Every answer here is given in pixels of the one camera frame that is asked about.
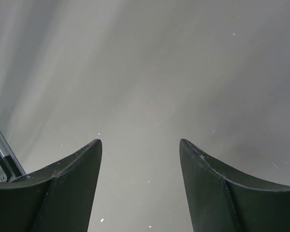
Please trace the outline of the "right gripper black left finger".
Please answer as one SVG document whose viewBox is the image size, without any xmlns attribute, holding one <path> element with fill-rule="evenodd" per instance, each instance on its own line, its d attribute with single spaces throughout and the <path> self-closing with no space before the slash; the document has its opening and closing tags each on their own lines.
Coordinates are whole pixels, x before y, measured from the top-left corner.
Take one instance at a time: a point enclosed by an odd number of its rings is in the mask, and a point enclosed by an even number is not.
<svg viewBox="0 0 290 232">
<path fill-rule="evenodd" d="M 0 182 L 0 232 L 88 231 L 102 160 L 99 139 L 44 168 Z"/>
</svg>

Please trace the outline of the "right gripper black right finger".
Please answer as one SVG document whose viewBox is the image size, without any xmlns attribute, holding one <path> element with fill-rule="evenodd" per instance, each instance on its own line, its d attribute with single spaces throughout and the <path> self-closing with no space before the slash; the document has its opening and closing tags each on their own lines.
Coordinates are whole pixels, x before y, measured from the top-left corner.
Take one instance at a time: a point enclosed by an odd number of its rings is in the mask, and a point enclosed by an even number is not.
<svg viewBox="0 0 290 232">
<path fill-rule="evenodd" d="M 187 139 L 179 156 L 194 231 L 290 232 L 290 186 L 237 170 Z"/>
</svg>

